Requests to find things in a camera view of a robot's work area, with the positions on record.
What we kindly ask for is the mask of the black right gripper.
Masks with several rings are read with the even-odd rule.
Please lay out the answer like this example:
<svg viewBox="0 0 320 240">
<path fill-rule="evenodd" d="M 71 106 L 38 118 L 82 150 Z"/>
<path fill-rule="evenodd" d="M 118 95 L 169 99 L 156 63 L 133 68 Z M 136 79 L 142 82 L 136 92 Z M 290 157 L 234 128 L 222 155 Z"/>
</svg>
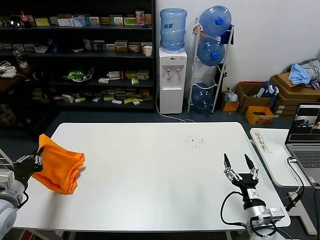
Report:
<svg viewBox="0 0 320 240">
<path fill-rule="evenodd" d="M 250 173 L 236 173 L 226 154 L 224 156 L 224 171 L 223 173 L 232 184 L 238 187 L 242 193 L 243 208 L 248 209 L 259 205 L 259 195 L 256 190 L 258 184 L 259 169 L 255 167 L 253 161 L 244 154 L 246 164 Z"/>
</svg>

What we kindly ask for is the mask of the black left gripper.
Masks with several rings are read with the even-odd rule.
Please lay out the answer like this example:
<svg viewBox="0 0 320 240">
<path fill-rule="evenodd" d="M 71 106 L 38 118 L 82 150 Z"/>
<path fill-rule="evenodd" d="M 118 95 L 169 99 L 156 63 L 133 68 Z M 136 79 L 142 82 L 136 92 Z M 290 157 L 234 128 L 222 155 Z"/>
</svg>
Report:
<svg viewBox="0 0 320 240">
<path fill-rule="evenodd" d="M 25 187 L 28 186 L 30 177 L 43 170 L 44 147 L 41 147 L 35 155 L 23 155 L 13 162 L 14 179 L 21 182 Z"/>
</svg>

